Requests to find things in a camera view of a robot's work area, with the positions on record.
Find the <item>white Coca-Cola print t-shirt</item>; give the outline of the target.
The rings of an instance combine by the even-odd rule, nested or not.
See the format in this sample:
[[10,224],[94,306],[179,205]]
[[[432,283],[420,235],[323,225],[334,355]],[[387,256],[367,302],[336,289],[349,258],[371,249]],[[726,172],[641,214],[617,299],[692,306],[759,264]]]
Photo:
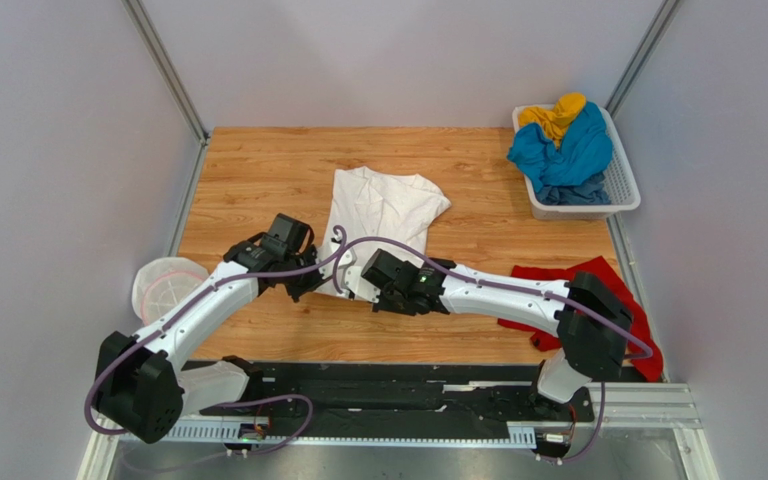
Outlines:
[[342,226],[349,241],[374,236],[425,252],[430,225],[451,207],[443,191],[419,175],[388,175],[367,167],[337,170],[320,258],[335,251],[333,228]]

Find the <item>white mesh laundry bag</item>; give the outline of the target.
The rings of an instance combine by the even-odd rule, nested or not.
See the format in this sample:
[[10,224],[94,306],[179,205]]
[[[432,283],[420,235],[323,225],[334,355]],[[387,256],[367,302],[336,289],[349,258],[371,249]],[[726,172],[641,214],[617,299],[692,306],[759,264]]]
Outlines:
[[136,273],[131,305],[147,326],[170,312],[209,276],[206,268],[183,257],[163,257],[149,262]]

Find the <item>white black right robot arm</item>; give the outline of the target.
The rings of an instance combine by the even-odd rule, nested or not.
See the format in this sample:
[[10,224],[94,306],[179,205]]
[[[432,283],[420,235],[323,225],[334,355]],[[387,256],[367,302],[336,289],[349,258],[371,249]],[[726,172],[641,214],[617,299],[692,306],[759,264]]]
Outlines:
[[364,266],[348,268],[344,284],[376,311],[486,315],[556,338],[557,352],[532,383],[535,401],[566,404],[591,382],[618,380],[630,342],[631,313],[589,272],[518,279],[443,259],[417,266],[379,249]]

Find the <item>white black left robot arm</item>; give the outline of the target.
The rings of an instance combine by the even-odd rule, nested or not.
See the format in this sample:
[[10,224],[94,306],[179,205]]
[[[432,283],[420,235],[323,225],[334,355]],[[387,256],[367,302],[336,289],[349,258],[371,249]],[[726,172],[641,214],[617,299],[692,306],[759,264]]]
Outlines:
[[189,369],[192,354],[237,311],[277,285],[298,300],[321,282],[312,228],[279,214],[270,228],[229,248],[212,273],[180,304],[131,335],[102,342],[83,414],[106,435],[132,434],[147,444],[177,421],[211,408],[265,404],[263,373],[237,356]]

